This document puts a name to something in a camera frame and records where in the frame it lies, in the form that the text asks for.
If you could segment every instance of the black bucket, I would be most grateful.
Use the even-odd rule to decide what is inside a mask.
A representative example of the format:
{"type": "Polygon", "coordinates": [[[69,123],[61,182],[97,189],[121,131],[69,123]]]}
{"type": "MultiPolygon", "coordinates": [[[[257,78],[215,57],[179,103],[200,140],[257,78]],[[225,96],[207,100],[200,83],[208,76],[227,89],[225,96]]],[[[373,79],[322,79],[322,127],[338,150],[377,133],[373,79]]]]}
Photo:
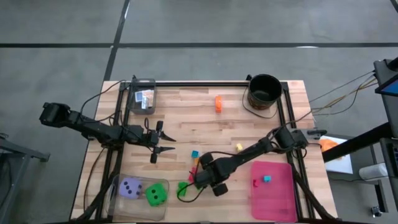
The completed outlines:
{"type": "Polygon", "coordinates": [[[257,110],[264,110],[274,104],[282,94],[282,85],[272,75],[260,74],[250,80],[248,100],[257,110]]]}

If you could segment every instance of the gray floor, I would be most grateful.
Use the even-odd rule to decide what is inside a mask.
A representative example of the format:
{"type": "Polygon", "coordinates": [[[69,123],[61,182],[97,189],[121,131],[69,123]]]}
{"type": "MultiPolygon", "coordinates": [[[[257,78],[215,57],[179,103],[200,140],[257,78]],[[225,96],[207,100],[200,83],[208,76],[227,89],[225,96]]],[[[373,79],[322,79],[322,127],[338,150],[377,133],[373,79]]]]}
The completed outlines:
{"type": "MultiPolygon", "coordinates": [[[[0,1],[0,43],[112,42],[123,0],[0,1]]],[[[133,0],[121,42],[393,42],[398,13],[388,0],[174,1],[133,0]]],[[[47,164],[31,162],[13,209],[13,223],[68,219],[87,141],[69,129],[40,125],[46,101],[79,109],[99,92],[110,49],[0,49],[0,131],[10,140],[51,152],[47,164]]],[[[352,49],[119,49],[111,80],[241,80],[269,73],[305,80],[310,99],[373,69],[373,61],[398,56],[397,48],[352,49]]],[[[359,83],[312,103],[320,106],[359,83]]],[[[345,108],[342,104],[333,111],[345,108]]],[[[96,101],[85,115],[93,116],[96,101]]],[[[319,128],[355,136],[386,121],[381,97],[368,89],[345,113],[317,117],[319,128]]],[[[373,187],[331,181],[340,218],[374,219],[373,187]]]]}

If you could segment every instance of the green die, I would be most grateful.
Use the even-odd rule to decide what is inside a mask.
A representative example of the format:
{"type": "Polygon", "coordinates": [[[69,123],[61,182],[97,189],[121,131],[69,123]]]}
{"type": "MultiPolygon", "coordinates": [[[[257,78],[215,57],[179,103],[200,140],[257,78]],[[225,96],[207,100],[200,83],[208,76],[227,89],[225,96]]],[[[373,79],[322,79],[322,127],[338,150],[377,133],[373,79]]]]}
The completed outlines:
{"type": "Polygon", "coordinates": [[[146,188],[145,195],[149,205],[152,207],[159,206],[167,200],[167,192],[161,183],[146,188]]]}
{"type": "MultiPolygon", "coordinates": [[[[188,183],[186,183],[186,182],[179,182],[179,183],[178,183],[177,194],[178,194],[178,192],[179,192],[182,188],[184,188],[184,187],[187,186],[187,185],[188,185],[188,183]]],[[[179,194],[178,196],[184,197],[186,193],[187,193],[187,188],[185,187],[185,188],[180,192],[180,194],[179,194]]]]}

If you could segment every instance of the wooden table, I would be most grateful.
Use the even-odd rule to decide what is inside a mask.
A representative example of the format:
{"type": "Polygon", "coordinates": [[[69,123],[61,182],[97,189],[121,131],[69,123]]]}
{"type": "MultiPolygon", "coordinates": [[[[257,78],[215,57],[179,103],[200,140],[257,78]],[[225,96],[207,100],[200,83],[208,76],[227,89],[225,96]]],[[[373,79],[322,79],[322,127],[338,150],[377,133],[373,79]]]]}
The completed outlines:
{"type": "MultiPolygon", "coordinates": [[[[290,97],[296,118],[310,110],[303,81],[287,81],[290,97]]],[[[114,82],[104,82],[103,90],[114,82]]],[[[109,116],[115,110],[118,96],[118,85],[101,95],[96,119],[109,116]]],[[[182,203],[176,198],[177,184],[187,181],[188,171],[193,166],[191,152],[200,154],[208,151],[225,151],[235,153],[235,145],[241,143],[248,147],[264,137],[272,128],[280,125],[278,113],[272,119],[259,118],[242,107],[243,87],[158,87],[156,112],[148,116],[149,126],[155,129],[156,121],[164,121],[164,131],[177,142],[161,141],[161,146],[173,146],[176,149],[159,155],[157,163],[149,162],[150,152],[147,148],[125,144],[121,173],[127,175],[167,179],[170,182],[168,207],[165,222],[259,222],[251,216],[250,209],[250,168],[252,162],[240,166],[225,182],[229,192],[215,197],[210,188],[203,191],[193,203],[182,203]],[[215,96],[223,99],[221,114],[215,113],[215,96]]],[[[282,103],[287,117],[287,108],[282,96],[282,103]]],[[[273,115],[276,104],[263,115],[273,115]]],[[[129,124],[144,126],[142,115],[130,114],[129,124]]],[[[298,128],[313,128],[312,115],[297,123],[298,128]]],[[[319,202],[333,216],[337,216],[331,189],[326,175],[322,153],[318,146],[309,145],[305,158],[308,181],[312,192],[319,202]]],[[[83,212],[83,193],[91,166],[101,151],[100,144],[92,141],[88,145],[80,183],[76,193],[71,218],[83,212]]],[[[106,150],[98,161],[88,188],[87,204],[97,194],[104,169],[106,150]]],[[[257,161],[287,162],[286,155],[265,154],[257,161]]],[[[189,189],[186,198],[193,198],[196,189],[189,189]]],[[[307,217],[304,194],[300,191],[300,200],[304,216],[307,217]]],[[[114,216],[114,222],[136,222],[137,219],[114,216]]]]}

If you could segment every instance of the purple die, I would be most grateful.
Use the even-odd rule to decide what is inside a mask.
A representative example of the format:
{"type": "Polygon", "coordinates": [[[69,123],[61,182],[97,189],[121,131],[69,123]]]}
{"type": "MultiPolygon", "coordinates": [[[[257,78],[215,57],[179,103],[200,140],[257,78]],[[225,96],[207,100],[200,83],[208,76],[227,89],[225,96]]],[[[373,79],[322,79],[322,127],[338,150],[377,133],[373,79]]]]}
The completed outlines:
{"type": "Polygon", "coordinates": [[[137,199],[141,194],[142,182],[137,178],[125,177],[120,183],[119,195],[137,199]]]}

